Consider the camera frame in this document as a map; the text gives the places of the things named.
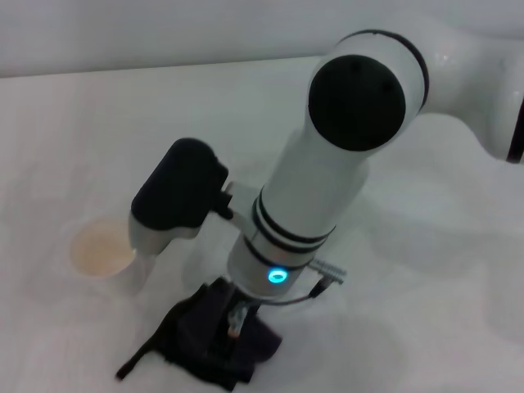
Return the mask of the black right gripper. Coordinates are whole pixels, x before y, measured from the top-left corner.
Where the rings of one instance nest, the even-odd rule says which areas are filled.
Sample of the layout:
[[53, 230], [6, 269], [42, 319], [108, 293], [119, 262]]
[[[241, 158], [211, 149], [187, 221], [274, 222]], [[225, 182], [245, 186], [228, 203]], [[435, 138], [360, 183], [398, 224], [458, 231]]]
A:
[[215, 339], [233, 295], [233, 285], [217, 278], [204, 288], [177, 323], [177, 342], [185, 353], [205, 353]]

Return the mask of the dark purple rag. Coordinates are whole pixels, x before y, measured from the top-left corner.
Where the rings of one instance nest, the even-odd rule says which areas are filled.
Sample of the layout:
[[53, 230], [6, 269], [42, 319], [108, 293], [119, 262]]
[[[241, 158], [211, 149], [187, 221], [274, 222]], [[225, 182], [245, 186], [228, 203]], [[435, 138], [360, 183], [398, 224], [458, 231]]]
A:
[[251, 381], [255, 366], [275, 355], [282, 338], [259, 319], [255, 312], [246, 317], [238, 338], [228, 335], [228, 311], [233, 308], [236, 300], [244, 298], [239, 292], [233, 292], [226, 309], [227, 313], [220, 321], [211, 347], [205, 353], [185, 353], [177, 342], [179, 318], [203, 294], [207, 285], [209, 284], [201, 285], [190, 297], [181, 300], [170, 309], [152, 336], [116, 372], [117, 380], [124, 380], [144, 355], [156, 352], [167, 363], [184, 369], [202, 382], [219, 386], [229, 392], [233, 391], [237, 383], [247, 384]]

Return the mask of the white paper cup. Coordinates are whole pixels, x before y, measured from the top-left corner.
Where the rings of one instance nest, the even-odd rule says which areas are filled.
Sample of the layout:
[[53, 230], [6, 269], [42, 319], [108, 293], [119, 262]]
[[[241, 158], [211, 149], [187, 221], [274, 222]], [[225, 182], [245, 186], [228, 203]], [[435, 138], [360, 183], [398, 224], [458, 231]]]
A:
[[85, 224], [70, 243], [75, 272], [108, 296], [134, 296], [145, 283], [143, 262], [131, 247], [128, 225], [118, 219]]

